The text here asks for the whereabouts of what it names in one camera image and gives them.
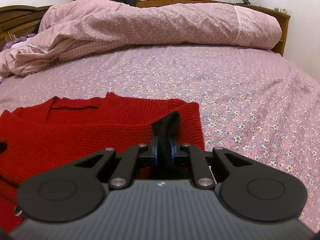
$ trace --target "red knit garment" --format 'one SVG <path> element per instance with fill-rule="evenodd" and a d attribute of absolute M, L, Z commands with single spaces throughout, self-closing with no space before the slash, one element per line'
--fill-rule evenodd
<path fill-rule="evenodd" d="M 172 111 L 180 114 L 179 143 L 204 149 L 197 103 L 180 99 L 54 97 L 38 106 L 17 108 L 0 116 L 0 226 L 12 230 L 20 222 L 13 215 L 17 185 L 27 178 L 106 147 L 125 151 L 150 143 L 151 124 Z"/>

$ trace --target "floral bedsheet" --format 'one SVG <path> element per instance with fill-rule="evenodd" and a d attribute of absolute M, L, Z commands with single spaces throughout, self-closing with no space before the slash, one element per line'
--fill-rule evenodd
<path fill-rule="evenodd" d="M 206 150 L 216 145 L 299 178 L 308 189 L 301 215 L 320 229 L 319 84 L 266 50 L 228 46 L 142 46 L 63 63 L 0 84 L 0 113 L 53 96 L 108 91 L 200 104 Z"/>

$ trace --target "small object on headboard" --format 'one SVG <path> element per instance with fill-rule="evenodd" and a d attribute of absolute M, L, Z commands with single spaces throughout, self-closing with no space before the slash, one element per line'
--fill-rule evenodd
<path fill-rule="evenodd" d="M 242 2 L 240 2 L 240 4 L 251 5 L 251 3 L 249 2 L 249 0 L 242 0 Z"/>

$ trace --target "button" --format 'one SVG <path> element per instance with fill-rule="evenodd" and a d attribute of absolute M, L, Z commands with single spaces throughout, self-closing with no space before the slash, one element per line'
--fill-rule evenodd
<path fill-rule="evenodd" d="M 8 145 L 5 142 L 0 142 L 0 153 L 4 152 L 7 149 Z"/>

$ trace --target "wooden furniture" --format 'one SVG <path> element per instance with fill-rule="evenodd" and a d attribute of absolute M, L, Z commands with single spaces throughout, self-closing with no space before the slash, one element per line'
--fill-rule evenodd
<path fill-rule="evenodd" d="M 13 5 L 0 8 L 0 51 L 8 41 L 32 33 L 49 7 Z"/>
<path fill-rule="evenodd" d="M 209 3 L 218 2 L 211 0 L 147 0 L 137 1 L 136 6 L 140 8 L 146 7 L 159 7 L 175 3 Z M 288 25 L 290 16 L 277 12 L 268 8 L 254 6 L 254 5 L 242 5 L 256 11 L 260 11 L 275 17 L 282 29 L 282 37 L 278 44 L 272 49 L 273 52 L 281 54 L 283 56 L 285 42 L 287 39 Z M 41 20 L 45 12 L 50 6 L 32 7 L 32 6 L 6 6 L 0 8 L 0 51 L 4 44 L 8 41 L 13 41 L 15 37 L 24 36 L 31 33 L 35 25 Z"/>

